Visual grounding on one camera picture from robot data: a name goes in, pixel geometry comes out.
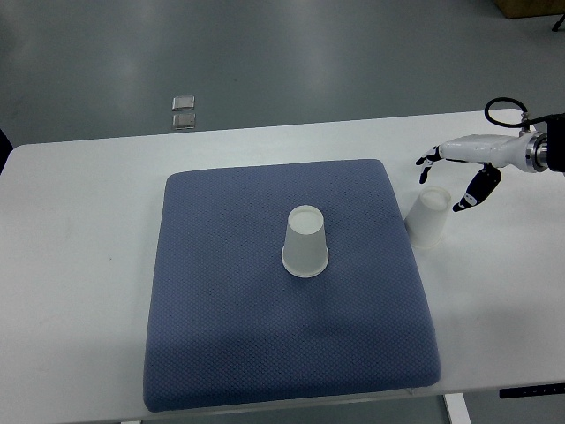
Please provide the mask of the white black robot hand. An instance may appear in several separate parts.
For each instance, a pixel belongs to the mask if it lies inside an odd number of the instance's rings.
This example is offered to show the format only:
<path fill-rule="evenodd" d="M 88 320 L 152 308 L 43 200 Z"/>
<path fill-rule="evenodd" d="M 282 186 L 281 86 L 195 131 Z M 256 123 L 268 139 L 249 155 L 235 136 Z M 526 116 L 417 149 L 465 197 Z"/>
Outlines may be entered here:
<path fill-rule="evenodd" d="M 476 207 L 491 195 L 501 182 L 502 168 L 511 165 L 526 173 L 543 172 L 549 168 L 547 156 L 547 136 L 541 132 L 524 132 L 518 137 L 473 134 L 431 148 L 416 165 L 421 184 L 427 181 L 433 165 L 442 160 L 482 166 L 453 206 L 452 210 L 459 212 Z"/>

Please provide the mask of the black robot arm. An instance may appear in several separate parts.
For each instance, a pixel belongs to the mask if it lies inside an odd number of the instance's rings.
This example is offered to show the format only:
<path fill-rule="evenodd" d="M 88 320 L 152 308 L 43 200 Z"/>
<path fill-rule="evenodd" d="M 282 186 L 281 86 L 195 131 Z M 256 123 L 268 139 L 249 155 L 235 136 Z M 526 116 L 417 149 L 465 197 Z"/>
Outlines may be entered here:
<path fill-rule="evenodd" d="M 565 172 L 565 117 L 563 114 L 550 117 L 546 132 L 546 163 L 551 171 Z"/>

